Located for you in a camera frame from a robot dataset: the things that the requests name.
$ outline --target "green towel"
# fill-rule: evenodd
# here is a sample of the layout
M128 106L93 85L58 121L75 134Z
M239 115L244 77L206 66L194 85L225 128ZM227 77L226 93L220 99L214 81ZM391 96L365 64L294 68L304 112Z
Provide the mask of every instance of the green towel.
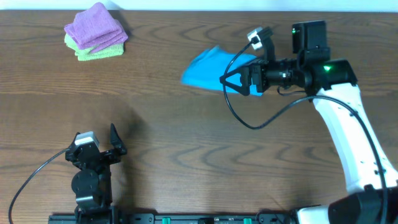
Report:
M123 43L109 46L103 50L100 50L99 52L91 54L90 51L93 50L95 48L95 46L90 47L88 49L80 50L77 47L76 42L68 34L65 35L64 41L65 41L67 47L75 50L75 55L77 56L77 59L79 61L87 61L87 60L113 57L113 56L122 55L124 53Z

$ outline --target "blue towel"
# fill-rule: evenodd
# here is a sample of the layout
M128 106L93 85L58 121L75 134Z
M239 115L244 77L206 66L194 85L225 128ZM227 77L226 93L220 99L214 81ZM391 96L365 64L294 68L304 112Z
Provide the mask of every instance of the blue towel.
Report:
M183 73L181 82L185 85L191 85L207 90L223 91L223 85L220 83L220 76L224 75L224 71L232 60L235 54L230 54L221 50L218 46L205 50L202 54L197 56L190 64L190 66ZM239 66L255 59L255 55L242 54L232 64L230 71ZM235 85L241 86L240 75L235 74L227 78L227 81ZM226 88L228 93L237 93L231 88ZM261 96L258 93L255 85L250 86L250 94Z

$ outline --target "wood grain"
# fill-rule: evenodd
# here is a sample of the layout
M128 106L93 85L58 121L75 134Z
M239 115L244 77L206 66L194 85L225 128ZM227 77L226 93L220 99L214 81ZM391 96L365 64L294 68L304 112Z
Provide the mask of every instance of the wood grain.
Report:
M251 131L234 120L221 93L180 84L202 51L221 45L237 52L258 26L274 29L283 58L292 56L294 22L326 20L333 58L351 62L369 120L398 162L397 14L113 11L132 34L124 55L78 62L63 44L63 26L76 13L0 12L0 223L30 173L77 131L95 131L101 149L110 147L111 122L129 147L112 168L114 202L126 210L256 213L344 197L340 160L313 105ZM252 124L294 99L274 91L230 98ZM76 172L63 156L47 166L18 198L14 222L72 212Z

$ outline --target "wire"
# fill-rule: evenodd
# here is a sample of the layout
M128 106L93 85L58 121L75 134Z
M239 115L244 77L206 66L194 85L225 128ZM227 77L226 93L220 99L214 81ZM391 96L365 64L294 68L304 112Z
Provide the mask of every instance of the wire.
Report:
M294 94L297 94L297 93L305 93L305 91L303 91L303 90L293 91L293 92L290 92L290 93L281 93L281 92L280 92L280 86L278 86L278 88L276 89L276 91L277 91L278 94L281 95L281 96L290 96L290 95L294 95Z
M58 152L56 155L54 155L53 157L51 157L49 160L45 161L45 163L43 163L43 165L41 165L39 168L37 168L37 170L35 170L35 172L33 172L30 177L25 181L24 184L22 184L22 186L20 187L20 189L17 191L17 193L15 194L14 198L11 201L10 207L8 208L8 221L10 224L13 224L12 222L12 208L14 206L15 201L18 198L18 195L21 193L21 191L25 188L25 186L27 185L27 183L29 183L29 181L43 168L45 167L45 165L47 165L49 162L53 161L55 158L57 158L59 155L63 154L64 152L66 152L68 149L64 149L60 152Z
M249 46L252 44L252 41L250 41L240 52L238 52L230 61L230 63L228 64L228 66L225 69L224 72L224 76L226 76L226 74L228 73L229 68L232 66L232 64L234 63L234 61L247 49L249 48ZM291 103L289 103L288 105L286 105L285 107L283 107L280 111L276 112L275 115L273 115L271 118L269 118L266 122L262 123L259 126L251 126L250 124L247 124L246 122L244 122L236 113L235 110L232 108L231 103L229 102L228 99L228 95L226 93L226 86L223 83L223 91L224 91L224 97L225 97L225 101L226 104L228 105L229 110L231 111L231 113L233 114L233 116L243 125L245 125L245 127L249 128L249 129L253 129L253 130L258 130L258 129L262 129L265 126L267 126L269 123L273 122L273 120L275 120L276 118L278 118L281 114L285 113L288 109L294 107L295 105L303 102L303 101L307 101L307 100L312 100L312 99L322 99L322 100L329 100L332 102L335 102L341 106L343 106L344 108L346 108L349 112L350 112L350 116L354 116L357 120L358 123L361 125L368 141L369 144L371 146L372 152L373 152L373 156L374 159L376 160L376 165L377 165L377 169L379 171L379 177L380 177L380 181L381 181L381 187L382 187L382 208L381 208L381 218L380 218L380 223L381 224L385 224L386 223L386 218L387 218L387 209L388 209L388 189L387 189L387 185L386 185L386 178L384 177L384 171L381 165L381 160L379 157L379 154L377 153L377 149L376 146L374 145L373 139L369 133L369 130L367 129L365 123L363 122L363 120L361 119L361 117L359 116L358 112L354 109L352 109L352 107L350 107L348 104L346 104L345 102L338 100L336 98L332 98L329 96L306 96L303 98L300 98L298 100L295 100Z

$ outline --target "stack of towels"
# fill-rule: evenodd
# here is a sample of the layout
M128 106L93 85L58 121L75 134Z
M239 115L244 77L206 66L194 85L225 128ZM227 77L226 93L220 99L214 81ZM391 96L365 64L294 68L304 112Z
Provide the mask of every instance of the stack of towels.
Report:
M75 50L79 61L122 55L127 34L122 25L97 2L93 7L76 14L73 23L64 28L67 47Z

